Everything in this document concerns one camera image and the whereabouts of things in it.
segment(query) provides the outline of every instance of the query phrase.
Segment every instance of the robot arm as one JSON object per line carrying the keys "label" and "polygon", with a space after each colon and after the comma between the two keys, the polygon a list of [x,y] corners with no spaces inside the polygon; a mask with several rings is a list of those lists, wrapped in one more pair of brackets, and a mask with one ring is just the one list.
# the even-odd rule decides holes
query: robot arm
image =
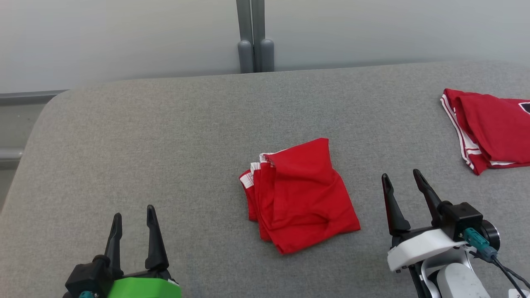
{"label": "robot arm", "polygon": [[408,268],[419,298],[462,297],[469,293],[471,297],[489,297],[469,262],[476,248],[466,241],[466,229],[478,231],[489,246],[498,250],[497,229],[470,204],[441,201],[419,170],[414,170],[413,175],[432,217],[431,226],[414,230],[399,209],[388,175],[382,176],[388,231],[392,236],[387,257],[390,270],[401,272]]}
{"label": "robot arm", "polygon": [[120,268],[121,214],[112,221],[104,255],[75,266],[63,298],[180,298],[178,283],[171,278],[169,262],[155,208],[147,206],[149,254],[145,271],[124,275]]}

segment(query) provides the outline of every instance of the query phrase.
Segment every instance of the gray upholstered table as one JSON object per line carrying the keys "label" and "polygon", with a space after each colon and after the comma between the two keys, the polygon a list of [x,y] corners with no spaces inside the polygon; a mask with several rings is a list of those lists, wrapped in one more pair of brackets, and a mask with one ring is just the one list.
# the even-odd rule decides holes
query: gray upholstered table
{"label": "gray upholstered table", "polygon": [[[61,297],[74,266],[104,251],[115,212],[123,215],[122,269],[143,269],[153,204],[184,297],[415,297],[408,273],[386,264],[380,180],[387,172],[406,217],[425,226],[413,168],[442,199],[482,211],[500,230],[500,258],[520,270],[530,262],[530,169],[475,176],[439,98],[446,87],[530,98],[529,82],[522,66],[459,62],[65,92],[37,121],[0,216],[1,296]],[[281,256],[247,220],[237,177],[259,153],[317,137],[330,139],[362,230]],[[506,297],[498,269],[474,266],[493,297]]]}

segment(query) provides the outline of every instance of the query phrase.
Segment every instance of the white wall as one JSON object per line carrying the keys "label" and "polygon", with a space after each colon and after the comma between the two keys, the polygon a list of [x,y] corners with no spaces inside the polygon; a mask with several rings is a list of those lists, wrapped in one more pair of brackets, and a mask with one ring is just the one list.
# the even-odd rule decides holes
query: white wall
{"label": "white wall", "polygon": [[530,64],[527,0],[265,0],[276,70],[481,58]]}
{"label": "white wall", "polygon": [[235,0],[0,0],[0,93],[238,73]]}

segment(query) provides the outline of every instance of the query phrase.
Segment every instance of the black cable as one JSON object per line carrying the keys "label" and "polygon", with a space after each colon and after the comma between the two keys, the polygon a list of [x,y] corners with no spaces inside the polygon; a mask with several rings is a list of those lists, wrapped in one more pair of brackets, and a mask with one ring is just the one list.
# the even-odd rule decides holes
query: black cable
{"label": "black cable", "polygon": [[519,292],[519,294],[521,294],[521,297],[526,297],[525,293],[523,293],[523,290],[521,290],[519,285],[515,282],[514,278],[511,275],[508,274],[508,272],[506,271],[504,266],[499,262],[499,260],[497,259],[497,256],[491,256],[491,260],[493,262],[495,262],[495,264],[497,264],[498,267],[502,270],[502,273],[504,273],[504,275],[506,275],[506,277],[508,277],[508,279],[510,280],[511,284],[513,284],[515,289]]}
{"label": "black cable", "polygon": [[[495,262],[493,262],[493,261],[488,261],[488,260],[484,259],[484,257],[483,257],[481,254],[476,253],[476,252],[474,252],[474,251],[470,251],[469,253],[470,253],[472,256],[477,257],[477,258],[480,258],[481,260],[483,260],[483,261],[485,261],[485,262],[488,262],[488,263],[490,263],[490,264],[493,264],[493,265],[497,266],[497,267],[500,269],[500,267],[499,267],[499,265],[498,265],[497,263],[495,263]],[[506,266],[504,266],[504,265],[503,265],[503,267],[504,267],[504,269],[505,269],[506,271],[510,272],[510,274],[512,274],[516,279],[522,281],[522,282],[525,284],[525,286],[530,290],[530,283],[529,283],[528,281],[526,281],[526,279],[524,279],[521,275],[515,273],[515,272],[514,272],[513,270],[511,270],[510,268],[508,268],[508,267],[506,267]]]}
{"label": "black cable", "polygon": [[525,286],[530,290],[530,283],[527,282],[526,279],[522,278],[521,275],[515,273],[513,270],[511,270],[510,268],[508,268],[506,266],[504,266],[504,269],[506,269],[506,271],[510,272],[510,274],[512,274],[516,279],[522,281],[525,284]]}

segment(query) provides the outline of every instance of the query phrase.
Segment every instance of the black logo patch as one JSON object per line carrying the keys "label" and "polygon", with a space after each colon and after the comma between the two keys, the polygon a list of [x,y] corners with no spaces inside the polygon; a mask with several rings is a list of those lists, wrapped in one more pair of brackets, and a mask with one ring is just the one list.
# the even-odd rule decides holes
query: black logo patch
{"label": "black logo patch", "polygon": [[530,102],[521,102],[519,106],[525,110],[528,114],[530,114]]}

